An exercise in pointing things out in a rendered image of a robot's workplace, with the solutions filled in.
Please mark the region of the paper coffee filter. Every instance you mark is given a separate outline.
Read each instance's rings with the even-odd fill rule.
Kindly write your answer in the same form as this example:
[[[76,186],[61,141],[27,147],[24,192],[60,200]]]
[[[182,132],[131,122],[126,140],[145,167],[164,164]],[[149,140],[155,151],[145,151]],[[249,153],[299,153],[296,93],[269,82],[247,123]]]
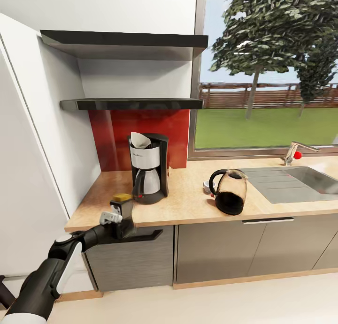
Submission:
[[[149,138],[136,132],[131,132],[131,141],[135,148],[143,150],[151,144],[151,140]]]

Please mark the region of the electric kettle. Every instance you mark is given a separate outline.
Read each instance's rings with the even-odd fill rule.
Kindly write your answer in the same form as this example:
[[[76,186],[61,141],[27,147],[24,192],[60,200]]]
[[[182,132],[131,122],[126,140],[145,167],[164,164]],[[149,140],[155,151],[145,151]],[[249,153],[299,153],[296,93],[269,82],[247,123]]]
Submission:
[[[213,187],[213,180],[223,174],[217,190]],[[247,175],[238,169],[221,169],[215,171],[209,179],[209,189],[215,198],[217,208],[229,215],[239,215],[243,211],[246,200]]]

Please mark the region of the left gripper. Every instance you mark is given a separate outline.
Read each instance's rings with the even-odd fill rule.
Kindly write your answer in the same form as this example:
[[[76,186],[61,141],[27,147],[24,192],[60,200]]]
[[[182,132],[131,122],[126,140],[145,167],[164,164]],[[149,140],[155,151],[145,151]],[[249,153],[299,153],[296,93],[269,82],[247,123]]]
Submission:
[[[94,230],[97,237],[96,245],[102,243],[110,237],[119,239],[120,231],[123,230],[123,228],[125,228],[129,223],[130,219],[120,223],[111,221],[111,223],[99,224],[93,227],[92,229]]]

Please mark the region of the bottle of coffee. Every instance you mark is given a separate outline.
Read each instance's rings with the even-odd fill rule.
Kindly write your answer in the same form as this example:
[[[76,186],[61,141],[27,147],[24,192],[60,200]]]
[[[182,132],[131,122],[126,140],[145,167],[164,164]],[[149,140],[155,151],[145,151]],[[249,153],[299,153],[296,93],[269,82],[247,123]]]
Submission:
[[[135,232],[135,226],[132,219],[132,210],[134,205],[134,199],[131,198],[131,194],[121,193],[113,196],[113,199],[109,201],[112,213],[116,213],[122,216],[120,222],[130,219],[130,223],[120,231],[120,239],[125,238],[132,232]]]

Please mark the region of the coffee cup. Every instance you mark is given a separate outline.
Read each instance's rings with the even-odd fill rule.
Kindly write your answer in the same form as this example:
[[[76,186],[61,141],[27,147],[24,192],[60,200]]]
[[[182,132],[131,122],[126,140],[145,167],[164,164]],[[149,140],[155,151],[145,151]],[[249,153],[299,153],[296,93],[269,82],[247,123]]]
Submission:
[[[211,193],[211,191],[210,191],[210,189],[209,189],[209,181],[203,182],[203,186],[204,186],[205,190],[206,190],[208,193]],[[214,189],[216,188],[216,183],[215,183],[215,182],[213,182],[213,187],[214,187]]]

